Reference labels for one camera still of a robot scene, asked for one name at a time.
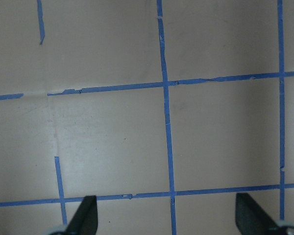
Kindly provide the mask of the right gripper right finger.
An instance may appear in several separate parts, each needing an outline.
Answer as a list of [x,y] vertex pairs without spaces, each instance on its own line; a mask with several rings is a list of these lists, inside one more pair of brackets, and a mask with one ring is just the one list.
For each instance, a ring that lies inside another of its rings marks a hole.
[[242,235],[294,235],[293,224],[273,220],[248,193],[236,194],[235,224]]

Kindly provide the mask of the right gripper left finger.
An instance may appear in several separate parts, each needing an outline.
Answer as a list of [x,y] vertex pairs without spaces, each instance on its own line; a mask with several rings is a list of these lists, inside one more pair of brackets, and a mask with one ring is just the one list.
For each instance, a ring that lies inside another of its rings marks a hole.
[[85,196],[68,225],[52,228],[48,235],[95,235],[98,231],[97,197]]

